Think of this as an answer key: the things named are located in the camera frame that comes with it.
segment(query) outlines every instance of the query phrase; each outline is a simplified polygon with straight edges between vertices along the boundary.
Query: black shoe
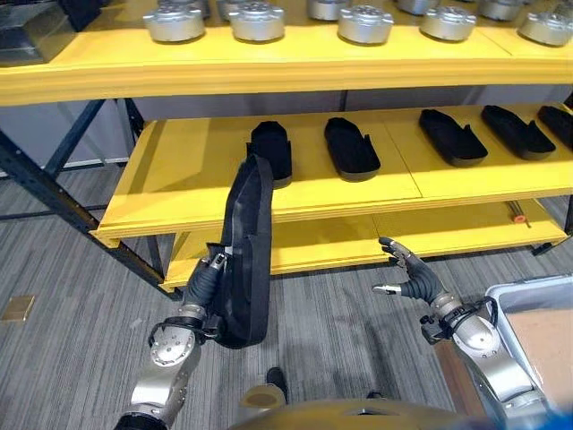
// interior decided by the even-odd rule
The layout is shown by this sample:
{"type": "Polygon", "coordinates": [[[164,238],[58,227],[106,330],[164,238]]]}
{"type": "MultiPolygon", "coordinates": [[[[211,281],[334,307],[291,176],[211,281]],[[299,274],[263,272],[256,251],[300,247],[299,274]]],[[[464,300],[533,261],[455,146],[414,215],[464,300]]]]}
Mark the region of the black shoe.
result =
{"type": "Polygon", "coordinates": [[[384,399],[384,396],[382,396],[382,393],[379,391],[370,391],[366,399],[384,399]]]}
{"type": "Polygon", "coordinates": [[[267,383],[276,385],[285,394],[285,402],[288,403],[287,379],[280,367],[271,367],[267,372],[267,383]]]}

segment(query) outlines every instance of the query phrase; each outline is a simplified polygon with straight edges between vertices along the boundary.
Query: robotic hand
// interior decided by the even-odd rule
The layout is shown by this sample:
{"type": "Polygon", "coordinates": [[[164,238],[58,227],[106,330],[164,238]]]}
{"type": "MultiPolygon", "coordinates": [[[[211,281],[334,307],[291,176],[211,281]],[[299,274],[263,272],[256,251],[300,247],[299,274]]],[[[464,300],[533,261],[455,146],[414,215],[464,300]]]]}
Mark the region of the robotic hand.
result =
{"type": "Polygon", "coordinates": [[[493,406],[496,416],[502,417],[507,427],[539,426],[549,413],[546,399],[501,343],[495,328],[495,300],[486,297],[476,303],[464,304],[444,288],[432,269],[412,251],[389,237],[381,237],[380,243],[383,251],[392,254],[392,262],[406,266],[410,280],[403,284],[375,285],[372,290],[424,300],[432,309],[432,315],[420,320],[425,339],[431,345],[453,339],[487,403],[493,406]],[[490,321],[478,316],[488,302],[492,306],[490,321]]]}
{"type": "Polygon", "coordinates": [[[215,296],[225,261],[223,254],[199,261],[177,316],[152,329],[150,362],[115,430],[167,430],[175,422],[185,402],[189,378],[199,364],[201,345],[218,336],[220,327],[210,322],[206,307],[215,296]]]}

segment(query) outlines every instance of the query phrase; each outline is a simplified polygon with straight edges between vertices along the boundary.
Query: yellow wooden board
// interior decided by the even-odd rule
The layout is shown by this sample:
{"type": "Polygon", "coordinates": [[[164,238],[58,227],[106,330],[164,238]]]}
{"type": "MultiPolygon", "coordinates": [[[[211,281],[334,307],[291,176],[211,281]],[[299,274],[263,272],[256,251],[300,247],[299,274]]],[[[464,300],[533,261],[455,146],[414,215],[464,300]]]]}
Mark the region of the yellow wooden board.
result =
{"type": "Polygon", "coordinates": [[[192,43],[168,45],[153,42],[141,20],[155,0],[116,0],[49,64],[0,69],[0,105],[175,94],[571,82],[571,44],[537,46],[515,32],[499,33],[499,24],[493,21],[480,21],[463,43],[443,43],[422,35],[419,19],[396,10],[390,1],[366,1],[384,4],[396,25],[388,43],[365,47],[339,39],[336,23],[307,19],[304,0],[273,3],[286,9],[286,36],[279,41],[249,44],[233,39],[211,0],[213,17],[207,21],[206,35],[192,43]]]}
{"type": "Polygon", "coordinates": [[[293,182],[273,194],[275,220],[299,211],[331,217],[340,208],[420,194],[377,111],[340,114],[368,133],[382,168],[362,183],[340,179],[323,130],[338,114],[158,121],[146,127],[98,229],[98,237],[143,236],[222,224],[225,201],[245,143],[260,121],[278,120],[293,152],[293,182]]]}
{"type": "MultiPolygon", "coordinates": [[[[381,251],[379,236],[393,237],[421,256],[530,245],[565,237],[538,202],[520,204],[531,228],[514,224],[505,203],[275,224],[271,272],[386,262],[389,256],[381,251]]],[[[176,235],[162,287],[171,291],[185,285],[198,259],[207,254],[205,242],[219,239],[218,229],[176,235]]]]}
{"type": "MultiPolygon", "coordinates": [[[[524,119],[538,108],[511,107],[524,119]]],[[[143,131],[94,236],[113,247],[122,237],[220,226],[229,187],[244,158],[244,143],[251,130],[266,119],[278,120],[293,144],[294,181],[273,195],[276,222],[573,192],[573,151],[561,142],[555,140],[557,150],[546,160],[522,160],[482,124],[480,108],[440,110],[460,124],[472,124],[490,151],[482,164],[453,168],[445,163],[417,125],[421,109],[151,123],[143,131]],[[328,118],[334,115],[348,118],[371,135],[382,162],[375,178],[348,183],[336,173],[322,135],[328,118]]]]}
{"type": "MultiPolygon", "coordinates": [[[[507,107],[524,121],[535,119],[539,105],[507,107]]],[[[482,120],[482,107],[439,107],[460,125],[470,124],[475,135],[489,151],[478,165],[454,168],[433,148],[430,139],[417,125],[421,109],[387,110],[381,114],[392,139],[404,157],[412,177],[425,199],[442,200],[460,197],[488,201],[500,194],[535,195],[543,190],[556,194],[573,191],[573,151],[555,138],[537,121],[542,131],[553,139],[556,151],[548,158],[525,161],[514,156],[482,120]]]]}

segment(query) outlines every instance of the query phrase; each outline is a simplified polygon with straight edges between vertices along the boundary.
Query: silver metal canister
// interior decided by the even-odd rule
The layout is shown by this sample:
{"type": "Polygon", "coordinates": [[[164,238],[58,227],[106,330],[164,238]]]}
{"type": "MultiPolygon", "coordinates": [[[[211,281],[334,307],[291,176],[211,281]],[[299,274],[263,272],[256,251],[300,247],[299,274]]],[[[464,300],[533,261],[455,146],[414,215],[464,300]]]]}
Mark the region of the silver metal canister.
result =
{"type": "Polygon", "coordinates": [[[217,0],[218,15],[222,20],[229,21],[229,12],[237,12],[239,5],[252,0],[217,0]]]}
{"type": "Polygon", "coordinates": [[[151,38],[159,42],[180,42],[205,32],[201,11],[186,4],[163,3],[143,16],[151,38]]]}
{"type": "Polygon", "coordinates": [[[437,7],[440,0],[398,0],[400,11],[411,13],[412,15],[424,15],[433,7],[437,7]]]}
{"type": "Polygon", "coordinates": [[[460,41],[469,37],[476,22],[475,16],[466,9],[439,6],[423,17],[420,31],[436,39],[460,41]]]}
{"type": "Polygon", "coordinates": [[[481,0],[477,12],[495,21],[513,21],[523,7],[523,0],[481,0]]]}
{"type": "Polygon", "coordinates": [[[381,9],[357,5],[340,11],[338,35],[357,43],[384,43],[393,23],[392,15],[381,9]]]}
{"type": "Polygon", "coordinates": [[[229,12],[233,35],[237,39],[266,41],[282,38],[285,35],[285,12],[267,2],[247,2],[238,10],[229,12]]]}
{"type": "Polygon", "coordinates": [[[534,42],[562,47],[573,36],[573,21],[556,13],[528,13],[517,33],[534,42]]]}
{"type": "Polygon", "coordinates": [[[306,0],[309,18],[321,21],[337,21],[342,8],[347,8],[351,0],[306,0]]]}

